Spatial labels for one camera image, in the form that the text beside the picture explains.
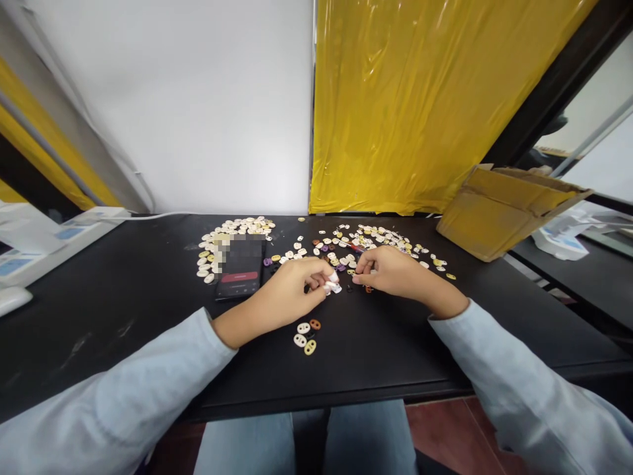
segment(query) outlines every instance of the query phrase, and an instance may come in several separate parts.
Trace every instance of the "person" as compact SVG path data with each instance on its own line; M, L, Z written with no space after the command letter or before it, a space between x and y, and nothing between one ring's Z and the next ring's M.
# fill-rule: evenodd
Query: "person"
M432 328L472 381L498 440L529 466L547 473L633 472L631 422L550 370L453 285L387 246L366 251L356 271L356 284L418 300L433 312ZM5 422L0 471L133 473L239 347L308 314L326 299L325 282L334 275L322 259L288 262L213 321L200 309L109 371ZM333 408L325 471L415 473L411 435L403 433L402 401ZM196 473L292 473L292 450L289 414L213 422Z

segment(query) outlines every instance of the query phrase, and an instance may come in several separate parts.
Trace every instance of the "cardboard box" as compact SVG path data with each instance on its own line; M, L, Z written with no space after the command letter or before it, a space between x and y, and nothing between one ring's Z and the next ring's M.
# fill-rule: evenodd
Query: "cardboard box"
M477 165L437 231L484 262L494 261L554 216L593 193L514 168Z

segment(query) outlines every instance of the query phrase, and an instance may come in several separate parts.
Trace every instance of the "yellow plastic sheet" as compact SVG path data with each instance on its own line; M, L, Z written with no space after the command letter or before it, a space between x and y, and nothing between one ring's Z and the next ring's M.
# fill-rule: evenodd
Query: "yellow plastic sheet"
M0 58L0 90L24 114L44 140L62 157L90 190L107 206L121 206L107 185L88 162L59 130L48 113L22 84L11 68ZM16 122L8 111L0 107L0 132L54 186L82 210L95 206L55 160Z
M26 203L20 193L0 179L0 200L5 203Z
M596 2L320 0L310 212L442 212Z

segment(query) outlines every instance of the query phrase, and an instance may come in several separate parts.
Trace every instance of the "red floor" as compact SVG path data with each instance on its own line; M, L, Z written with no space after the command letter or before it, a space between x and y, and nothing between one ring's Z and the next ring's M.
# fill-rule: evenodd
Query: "red floor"
M408 406L415 448L462 475L527 474L520 457L500 451L475 397ZM204 424L172 427L156 446L150 475L193 473Z
M407 417L415 448L459 474L528 473L520 457L499 450L476 397L407 406Z

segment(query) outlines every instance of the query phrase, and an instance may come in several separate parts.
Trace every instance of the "smartphone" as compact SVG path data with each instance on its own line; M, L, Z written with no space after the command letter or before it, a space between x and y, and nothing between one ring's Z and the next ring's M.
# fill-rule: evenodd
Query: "smartphone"
M218 263L220 281L216 286L216 301L247 298L257 292L261 287L265 252L264 236L231 234Z

